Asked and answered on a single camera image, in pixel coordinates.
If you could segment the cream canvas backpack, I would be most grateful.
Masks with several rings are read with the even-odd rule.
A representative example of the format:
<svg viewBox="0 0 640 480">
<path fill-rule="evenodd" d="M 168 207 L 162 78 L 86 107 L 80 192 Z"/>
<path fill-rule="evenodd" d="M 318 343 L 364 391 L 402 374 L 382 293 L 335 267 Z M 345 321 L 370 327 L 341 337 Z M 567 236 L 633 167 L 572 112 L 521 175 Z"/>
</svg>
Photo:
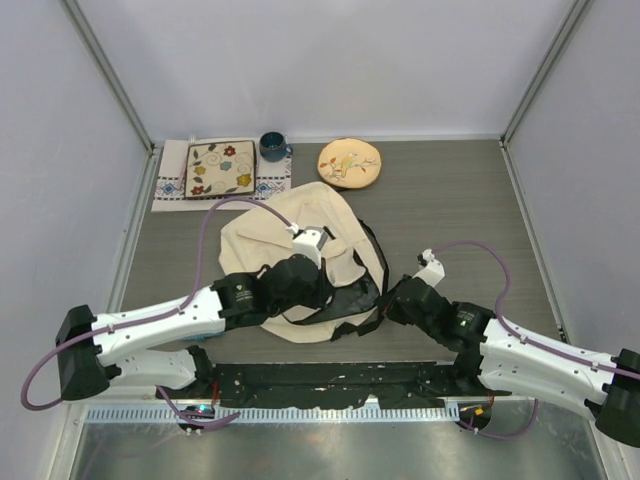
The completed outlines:
<svg viewBox="0 0 640 480">
<path fill-rule="evenodd" d="M 347 201 L 321 182 L 298 186 L 266 202 L 275 213 L 300 227 L 318 227 L 327 235 L 321 248 L 330 284 L 336 288 L 326 308 L 296 306 L 267 319 L 262 328 L 292 343 L 335 341 L 363 336 L 383 321 L 375 303 L 388 290 L 389 267 L 373 230 L 357 218 Z M 225 225 L 219 264 L 226 274 L 274 266 L 293 253 L 285 224 L 255 207 Z"/>
</svg>

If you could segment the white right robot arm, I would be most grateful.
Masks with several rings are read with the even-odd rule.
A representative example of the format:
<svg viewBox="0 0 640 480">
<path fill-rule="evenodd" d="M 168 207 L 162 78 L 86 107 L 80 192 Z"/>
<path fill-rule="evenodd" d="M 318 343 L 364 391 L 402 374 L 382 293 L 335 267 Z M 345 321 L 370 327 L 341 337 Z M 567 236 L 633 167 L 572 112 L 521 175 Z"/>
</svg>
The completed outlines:
<svg viewBox="0 0 640 480">
<path fill-rule="evenodd" d="M 451 380 L 465 395 L 481 388 L 554 404 L 593 422 L 609 438 L 639 445 L 639 355 L 595 352 L 529 331 L 469 302 L 451 302 L 419 278 L 382 296 L 383 316 L 412 325 L 456 353 Z"/>
</svg>

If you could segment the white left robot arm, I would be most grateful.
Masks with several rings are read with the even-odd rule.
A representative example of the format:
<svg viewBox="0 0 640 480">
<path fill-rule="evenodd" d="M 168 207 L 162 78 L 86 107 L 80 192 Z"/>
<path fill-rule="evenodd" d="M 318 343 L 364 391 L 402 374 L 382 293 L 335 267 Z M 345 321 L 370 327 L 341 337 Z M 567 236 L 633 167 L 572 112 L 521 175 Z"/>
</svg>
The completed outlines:
<svg viewBox="0 0 640 480">
<path fill-rule="evenodd" d="M 297 306 L 322 309 L 333 292 L 325 260 L 294 254 L 146 308 L 95 315 L 87 305 L 74 307 L 55 338 L 61 398 L 79 401 L 105 392 L 124 370 L 117 362 L 131 354 L 186 337 L 260 326 Z"/>
</svg>

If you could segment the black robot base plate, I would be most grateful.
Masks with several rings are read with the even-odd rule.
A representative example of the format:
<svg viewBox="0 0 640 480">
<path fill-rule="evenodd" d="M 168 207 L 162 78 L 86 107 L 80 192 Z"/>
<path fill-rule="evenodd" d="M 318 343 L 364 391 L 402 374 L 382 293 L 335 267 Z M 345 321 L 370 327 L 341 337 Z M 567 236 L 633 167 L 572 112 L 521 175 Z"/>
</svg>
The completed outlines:
<svg viewBox="0 0 640 480">
<path fill-rule="evenodd" d="M 218 364 L 209 378 L 173 400 L 217 399 L 227 408 L 360 408 L 373 396 L 384 409 L 440 407 L 446 397 L 486 397 L 491 391 L 453 364 L 436 362 Z"/>
</svg>

